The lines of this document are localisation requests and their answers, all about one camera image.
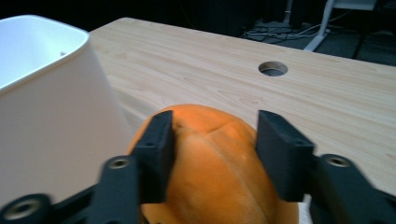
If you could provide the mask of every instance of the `desk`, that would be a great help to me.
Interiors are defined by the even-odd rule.
[[[315,142],[318,155],[350,158],[396,194],[396,67],[133,19],[91,35],[134,132],[175,104],[213,106],[253,127],[257,111],[269,110]],[[269,61],[288,73],[263,75],[258,67]]]

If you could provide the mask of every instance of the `orange plush toy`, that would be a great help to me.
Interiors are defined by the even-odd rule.
[[[176,159],[164,203],[143,204],[150,224],[293,224],[296,203],[281,201],[243,120],[202,105],[174,105]],[[131,144],[141,138],[146,120]]]

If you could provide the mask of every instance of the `orange object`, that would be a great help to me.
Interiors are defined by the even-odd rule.
[[[281,201],[256,154],[256,132],[203,105],[173,105],[176,159],[165,203],[143,204],[150,224],[293,224],[297,203]],[[131,149],[150,119],[135,135]]]

